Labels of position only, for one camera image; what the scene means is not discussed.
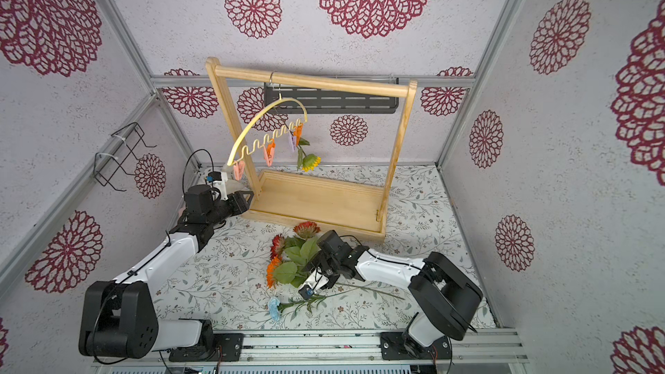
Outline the yellow artificial flower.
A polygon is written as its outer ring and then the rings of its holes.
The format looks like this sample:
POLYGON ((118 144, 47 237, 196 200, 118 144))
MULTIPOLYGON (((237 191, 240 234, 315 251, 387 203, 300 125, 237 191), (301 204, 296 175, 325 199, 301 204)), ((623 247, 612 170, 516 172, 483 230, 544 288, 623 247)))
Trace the yellow artificial flower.
POLYGON ((321 157, 313 153, 307 154, 304 150, 305 146, 309 146, 309 142, 303 138, 295 138, 297 149, 297 167, 300 171, 313 171, 321 162, 321 157))

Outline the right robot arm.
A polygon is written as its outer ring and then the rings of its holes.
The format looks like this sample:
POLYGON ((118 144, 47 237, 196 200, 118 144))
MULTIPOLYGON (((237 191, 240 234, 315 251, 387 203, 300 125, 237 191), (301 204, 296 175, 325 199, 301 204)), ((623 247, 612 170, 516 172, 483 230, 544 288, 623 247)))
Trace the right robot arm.
POLYGON ((303 299, 331 289, 340 277, 380 282, 409 292, 419 311, 403 333, 388 344, 413 357, 433 351, 436 343, 448 346, 452 339, 461 341, 468 331, 476 331, 472 320, 483 293, 445 255, 390 256, 360 242, 353 247, 346 239, 330 230, 318 240, 319 252, 306 265, 309 277, 299 286, 303 299))

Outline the orange artificial flower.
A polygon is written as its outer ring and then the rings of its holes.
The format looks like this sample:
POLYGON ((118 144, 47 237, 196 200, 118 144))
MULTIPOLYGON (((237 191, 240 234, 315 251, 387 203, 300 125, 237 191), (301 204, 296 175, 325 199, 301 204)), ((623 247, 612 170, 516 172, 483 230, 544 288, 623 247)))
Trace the orange artificial flower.
MULTIPOLYGON (((318 273, 314 260, 315 257, 304 267, 298 266, 289 259, 287 261, 273 260, 268 266, 268 285, 270 287, 277 284, 291 285, 298 290, 312 273, 318 273)), ((408 287, 410 280, 420 269, 413 261, 389 260, 370 250, 360 256, 357 266, 357 270, 365 278, 364 282, 380 282, 401 289, 408 287)), ((336 283, 327 283, 326 288, 322 290, 331 289, 339 280, 336 283)))

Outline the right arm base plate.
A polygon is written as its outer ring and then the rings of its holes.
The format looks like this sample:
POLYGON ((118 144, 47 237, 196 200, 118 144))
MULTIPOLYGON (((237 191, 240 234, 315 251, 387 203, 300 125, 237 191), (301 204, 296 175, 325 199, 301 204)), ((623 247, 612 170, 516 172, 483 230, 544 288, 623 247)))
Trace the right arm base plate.
POLYGON ((451 360, 452 344, 450 339, 442 336, 430 346, 422 346, 406 332, 381 332, 379 334, 380 351, 383 360, 451 360))

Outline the orange clothespin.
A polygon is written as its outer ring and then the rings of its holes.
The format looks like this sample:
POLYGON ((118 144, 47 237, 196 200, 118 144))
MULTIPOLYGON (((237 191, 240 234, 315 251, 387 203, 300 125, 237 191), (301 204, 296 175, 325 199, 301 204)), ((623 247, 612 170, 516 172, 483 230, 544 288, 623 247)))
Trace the orange clothespin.
POLYGON ((275 159, 275 149, 276 149, 276 144, 273 140, 270 141, 270 143, 264 147, 265 149, 265 159, 266 162, 269 166, 271 166, 274 162, 275 159))
POLYGON ((303 129, 303 124, 299 124, 298 126, 296 126, 295 130, 293 131, 293 135, 296 136, 296 145, 297 146, 300 145, 302 129, 303 129))

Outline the red artificial flower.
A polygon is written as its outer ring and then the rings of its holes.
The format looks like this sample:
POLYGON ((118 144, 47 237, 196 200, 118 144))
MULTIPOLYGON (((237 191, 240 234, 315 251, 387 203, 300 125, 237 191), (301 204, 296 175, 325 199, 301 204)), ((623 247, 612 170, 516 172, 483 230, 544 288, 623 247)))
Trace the red artificial flower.
POLYGON ((276 235, 271 242, 270 246, 270 260, 275 258, 282 259, 284 252, 288 248, 300 248, 304 241, 299 237, 284 237, 284 235, 276 235))
POLYGON ((320 251, 318 239, 320 226, 315 222, 299 223, 294 227, 294 237, 288 237, 283 254, 298 266, 304 267, 320 251))

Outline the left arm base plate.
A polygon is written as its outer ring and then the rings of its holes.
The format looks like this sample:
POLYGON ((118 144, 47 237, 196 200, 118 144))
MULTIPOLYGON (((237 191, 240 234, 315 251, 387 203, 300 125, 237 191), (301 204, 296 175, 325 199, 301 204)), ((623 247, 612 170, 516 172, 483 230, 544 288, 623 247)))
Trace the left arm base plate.
POLYGON ((202 332, 194 346, 171 350, 168 360, 187 362, 238 362, 244 335, 241 333, 215 333, 210 320, 201 320, 202 332))

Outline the yellow wavy clothes hanger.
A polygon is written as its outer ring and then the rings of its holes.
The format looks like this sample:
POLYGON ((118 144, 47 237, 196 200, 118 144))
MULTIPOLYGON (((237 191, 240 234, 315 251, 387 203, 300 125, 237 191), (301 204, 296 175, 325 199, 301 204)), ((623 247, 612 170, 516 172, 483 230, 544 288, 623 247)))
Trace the yellow wavy clothes hanger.
POLYGON ((286 135, 293 133, 296 126, 299 124, 308 123, 308 109, 297 99, 294 98, 285 98, 282 95, 282 91, 278 91, 278 98, 270 104, 267 104, 256 112, 252 117, 250 122, 245 126, 242 131, 240 131, 238 137, 235 139, 234 144, 231 147, 230 155, 226 161, 226 166, 232 167, 233 164, 239 160, 243 160, 247 166, 245 159, 249 159, 257 150, 263 149, 267 146, 271 140, 274 142, 286 135), (295 106, 297 112, 300 114, 300 117, 295 121, 283 123, 269 124, 271 128, 264 130, 264 135, 259 140, 253 140, 250 144, 246 141, 246 136, 249 132, 256 126, 256 124, 263 122, 263 119, 267 116, 282 116, 282 113, 277 112, 278 108, 285 107, 287 105, 295 106))

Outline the wooden clothes rack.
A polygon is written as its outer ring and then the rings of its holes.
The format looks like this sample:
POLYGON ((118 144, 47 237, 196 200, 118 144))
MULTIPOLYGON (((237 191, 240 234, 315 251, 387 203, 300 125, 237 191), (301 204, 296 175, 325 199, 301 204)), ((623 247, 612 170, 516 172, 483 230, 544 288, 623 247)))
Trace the wooden clothes rack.
POLYGON ((320 178, 283 171, 256 171, 252 156, 245 159, 244 176, 255 198, 245 213, 248 219, 283 226, 304 221, 318 223, 322 230, 339 229, 348 234, 381 242, 386 234, 386 216, 391 184, 405 141, 412 107, 417 94, 417 81, 408 85, 385 84, 375 81, 341 80, 320 76, 286 74, 256 69, 225 67, 216 57, 205 63, 211 86, 221 107, 230 135, 235 141, 240 131, 240 119, 234 107, 229 79, 268 84, 314 88, 338 92, 362 93, 404 100, 404 109, 391 153, 384 187, 320 178))

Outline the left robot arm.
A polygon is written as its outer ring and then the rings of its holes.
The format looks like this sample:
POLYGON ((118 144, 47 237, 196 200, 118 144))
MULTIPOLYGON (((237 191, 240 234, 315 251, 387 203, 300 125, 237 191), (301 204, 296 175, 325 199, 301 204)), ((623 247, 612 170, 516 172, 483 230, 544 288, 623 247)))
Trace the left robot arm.
POLYGON ((249 210, 254 193, 229 195, 216 186, 194 185, 184 195, 185 208, 163 242, 113 280, 95 282, 86 291, 79 352, 102 365, 169 351, 173 362, 206 361, 218 356, 209 320, 165 320, 154 297, 190 258, 200 253, 215 230, 249 210))

